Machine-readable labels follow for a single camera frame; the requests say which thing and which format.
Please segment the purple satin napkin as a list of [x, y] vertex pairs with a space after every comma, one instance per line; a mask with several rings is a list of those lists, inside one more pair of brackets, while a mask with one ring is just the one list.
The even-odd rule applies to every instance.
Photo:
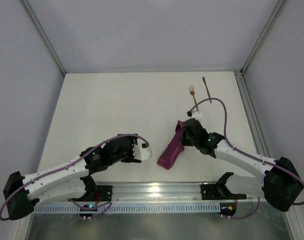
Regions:
[[167, 170], [171, 169], [176, 162], [177, 157], [185, 150], [181, 144], [183, 136], [183, 122], [178, 121], [175, 127], [175, 135], [157, 160], [157, 164]]

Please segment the copper fork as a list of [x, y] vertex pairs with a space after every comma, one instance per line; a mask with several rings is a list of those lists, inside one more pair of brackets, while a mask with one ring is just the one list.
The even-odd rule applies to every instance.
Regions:
[[195, 97], [195, 90], [194, 90], [194, 86], [190, 85], [189, 86], [189, 93], [192, 95], [194, 103], [196, 105], [196, 110], [199, 111], [198, 105], [197, 105], [197, 101], [196, 101], [196, 97]]

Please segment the copper knife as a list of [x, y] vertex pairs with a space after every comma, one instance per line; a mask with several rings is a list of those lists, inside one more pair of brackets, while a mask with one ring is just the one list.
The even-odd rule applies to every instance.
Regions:
[[210, 95], [210, 92], [209, 92], [209, 88], [208, 88], [205, 76], [202, 77], [202, 80], [203, 80], [203, 83], [205, 85], [205, 89], [206, 89], [206, 92], [207, 92], [207, 95], [208, 95], [209, 102], [212, 103], [212, 98], [211, 98], [211, 95]]

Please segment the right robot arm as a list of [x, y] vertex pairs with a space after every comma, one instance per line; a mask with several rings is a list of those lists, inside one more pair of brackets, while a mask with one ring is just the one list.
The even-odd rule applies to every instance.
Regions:
[[252, 175], [244, 177], [225, 173], [217, 181], [223, 186], [223, 193], [264, 198], [275, 209], [286, 212], [303, 191], [301, 178], [289, 159], [251, 155], [228, 143], [223, 135], [208, 133], [194, 118], [183, 123], [181, 143], [195, 147], [204, 155], [238, 166]]

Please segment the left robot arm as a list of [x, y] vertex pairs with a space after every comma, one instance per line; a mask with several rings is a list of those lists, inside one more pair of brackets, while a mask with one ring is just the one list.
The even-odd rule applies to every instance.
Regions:
[[90, 200], [97, 192], [92, 178], [116, 163], [141, 163], [150, 158], [144, 155], [149, 143], [142, 145], [137, 134], [119, 134], [81, 152], [75, 158], [48, 170], [22, 175], [9, 175], [3, 189], [5, 202], [0, 208], [0, 221], [15, 221], [30, 215], [40, 205], [68, 200]]

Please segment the aluminium front rail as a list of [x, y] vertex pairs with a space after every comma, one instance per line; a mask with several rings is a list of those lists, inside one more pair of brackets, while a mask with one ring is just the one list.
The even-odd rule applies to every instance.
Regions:
[[[246, 193], [245, 190], [240, 192], [247, 196], [243, 200], [202, 200], [200, 185], [203, 182], [96, 182], [96, 185], [112, 186], [111, 201], [120, 203], [256, 202], [257, 198], [265, 200], [261, 193]], [[103, 202], [95, 202], [94, 196], [91, 201], [96, 204]]]

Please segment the aluminium rail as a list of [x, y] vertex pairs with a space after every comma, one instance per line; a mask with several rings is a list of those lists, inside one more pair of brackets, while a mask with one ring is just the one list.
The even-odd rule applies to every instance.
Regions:
[[[111, 201], [120, 203], [256, 202], [257, 198], [265, 200], [261, 193], [246, 193], [245, 190], [240, 192], [247, 196], [243, 200], [202, 200], [200, 185], [203, 182], [96, 182], [96, 185], [112, 186]], [[103, 202], [95, 202], [94, 196], [91, 201], [96, 204]]]
[[245, 75], [243, 75], [241, 71], [235, 71], [234, 76], [244, 106], [256, 152], [266, 157], [272, 157], [272, 153], [270, 147], [268, 146], [262, 125], [260, 124], [259, 116], [256, 112]]

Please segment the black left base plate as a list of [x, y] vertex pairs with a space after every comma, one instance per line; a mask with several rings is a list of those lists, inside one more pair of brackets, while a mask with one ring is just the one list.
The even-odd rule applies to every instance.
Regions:
[[94, 195], [95, 202], [109, 202], [112, 200], [113, 187], [111, 185], [98, 185]]

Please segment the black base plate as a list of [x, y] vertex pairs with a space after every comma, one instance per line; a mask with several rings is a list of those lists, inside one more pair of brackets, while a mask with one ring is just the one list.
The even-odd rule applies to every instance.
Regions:
[[111, 185], [98, 185], [94, 195], [95, 202], [109, 202], [112, 200], [113, 187]]
[[245, 200], [245, 194], [232, 194], [225, 185], [203, 182], [200, 185], [202, 200]]

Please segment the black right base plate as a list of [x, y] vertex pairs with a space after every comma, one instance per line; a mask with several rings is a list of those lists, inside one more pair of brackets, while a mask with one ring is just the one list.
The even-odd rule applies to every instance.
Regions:
[[245, 200], [245, 194], [232, 194], [225, 185], [203, 182], [200, 185], [202, 200]]

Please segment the aluminium right side rail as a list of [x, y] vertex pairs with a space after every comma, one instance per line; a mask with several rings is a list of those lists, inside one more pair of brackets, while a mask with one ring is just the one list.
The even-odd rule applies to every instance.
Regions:
[[272, 153], [270, 147], [268, 146], [262, 125], [260, 124], [259, 116], [256, 112], [245, 75], [243, 75], [241, 71], [235, 71], [234, 76], [244, 106], [256, 152], [266, 157], [272, 157]]

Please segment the aluminium right corner post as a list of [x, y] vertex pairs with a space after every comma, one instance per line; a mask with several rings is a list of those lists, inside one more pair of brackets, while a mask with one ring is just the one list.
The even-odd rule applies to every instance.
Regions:
[[273, 29], [277, 19], [281, 15], [281, 13], [287, 3], [288, 3], [288, 0], [278, 0], [276, 2], [269, 17], [267, 18], [262, 30], [260, 31], [260, 34], [259, 34], [258, 38], [256, 39], [254, 46], [252, 47], [248, 57], [246, 58], [246, 61], [243, 65], [242, 69], [240, 70], [242, 75], [245, 75], [246, 71], [250, 67], [251, 63], [253, 62], [253, 60], [256, 57], [256, 55], [258, 54], [259, 50], [263, 46], [269, 33]]

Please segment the aluminium corner post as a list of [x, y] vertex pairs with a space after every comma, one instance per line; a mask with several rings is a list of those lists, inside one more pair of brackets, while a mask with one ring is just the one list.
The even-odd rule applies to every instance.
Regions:
[[43, 42], [44, 46], [48, 50], [51, 58], [53, 59], [54, 63], [56, 64], [60, 73], [62, 74], [62, 76], [65, 77], [65, 75], [67, 74], [65, 67], [63, 66], [55, 48], [53, 47], [50, 39], [48, 38], [46, 31], [44, 30], [39, 18], [37, 17], [30, 1], [29, 0], [20, 0], [20, 4], [22, 5], [24, 11], [26, 12], [27, 16], [29, 17], [31, 23], [33, 24], [36, 32], [38, 33], [41, 41]]
[[277, 19], [281, 15], [281, 13], [287, 3], [288, 3], [288, 0], [278, 0], [276, 2], [269, 17], [267, 18], [262, 30], [260, 31], [260, 34], [259, 34], [258, 38], [256, 39], [254, 46], [252, 47], [248, 57], [246, 58], [246, 61], [243, 65], [242, 69], [240, 70], [242, 75], [245, 75], [246, 71], [250, 67], [251, 63], [253, 62], [253, 60], [256, 57], [256, 55], [258, 54], [259, 50], [263, 46], [269, 33], [273, 29]]

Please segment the aluminium left corner post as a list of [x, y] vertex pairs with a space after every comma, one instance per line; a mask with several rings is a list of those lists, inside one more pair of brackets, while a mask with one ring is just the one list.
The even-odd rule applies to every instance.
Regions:
[[53, 47], [50, 39], [48, 38], [46, 31], [44, 30], [39, 18], [37, 17], [30, 1], [29, 0], [20, 0], [20, 4], [22, 5], [24, 11], [26, 12], [27, 16], [29, 17], [31, 23], [33, 24], [36, 32], [38, 33], [41, 41], [43, 42], [44, 46], [48, 50], [51, 58], [53, 59], [54, 63], [56, 64], [60, 73], [62, 74], [62, 76], [65, 77], [65, 75], [67, 74], [65, 67], [63, 66], [55, 48]]

